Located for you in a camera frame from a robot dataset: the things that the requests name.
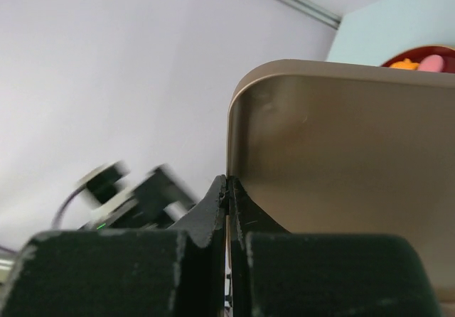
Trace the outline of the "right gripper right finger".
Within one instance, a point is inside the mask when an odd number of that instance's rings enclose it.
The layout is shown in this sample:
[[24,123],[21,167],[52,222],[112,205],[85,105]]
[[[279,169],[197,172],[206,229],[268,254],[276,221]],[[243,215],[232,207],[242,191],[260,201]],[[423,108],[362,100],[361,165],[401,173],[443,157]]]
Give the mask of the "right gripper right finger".
[[227,181],[235,316],[441,316],[410,243],[384,234],[293,234]]

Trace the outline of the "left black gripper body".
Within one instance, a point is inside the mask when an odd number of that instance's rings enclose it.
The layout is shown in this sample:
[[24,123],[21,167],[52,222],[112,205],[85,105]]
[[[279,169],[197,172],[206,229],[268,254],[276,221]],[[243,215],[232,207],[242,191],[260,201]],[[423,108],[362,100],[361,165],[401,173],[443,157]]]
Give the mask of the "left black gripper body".
[[96,230],[165,229],[197,204],[165,166],[154,168],[137,186],[116,190],[95,209]]

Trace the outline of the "round red plate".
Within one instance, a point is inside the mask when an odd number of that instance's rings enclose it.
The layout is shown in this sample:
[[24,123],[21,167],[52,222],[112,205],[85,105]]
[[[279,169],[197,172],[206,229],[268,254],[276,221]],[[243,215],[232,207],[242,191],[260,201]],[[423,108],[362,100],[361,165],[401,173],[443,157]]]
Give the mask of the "round red plate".
[[385,61],[381,67],[388,68],[391,64],[403,61],[404,59],[410,59],[412,62],[420,63],[425,57],[430,55],[440,55],[441,57],[454,58],[454,46],[423,45],[411,48]]

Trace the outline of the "gold tin lid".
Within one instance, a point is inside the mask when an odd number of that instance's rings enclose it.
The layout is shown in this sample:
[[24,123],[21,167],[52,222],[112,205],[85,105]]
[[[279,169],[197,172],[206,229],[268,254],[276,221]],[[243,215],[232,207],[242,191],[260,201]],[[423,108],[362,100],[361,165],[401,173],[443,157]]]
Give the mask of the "gold tin lid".
[[281,226],[387,233],[454,301],[454,76],[275,60],[228,111],[227,173]]

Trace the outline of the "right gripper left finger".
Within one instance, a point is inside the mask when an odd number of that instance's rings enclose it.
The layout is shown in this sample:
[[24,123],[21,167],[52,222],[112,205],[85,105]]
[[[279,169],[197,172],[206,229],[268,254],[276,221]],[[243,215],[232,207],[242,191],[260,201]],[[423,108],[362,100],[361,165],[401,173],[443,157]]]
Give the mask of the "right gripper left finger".
[[221,316],[226,177],[165,230],[46,231],[19,252],[2,316]]

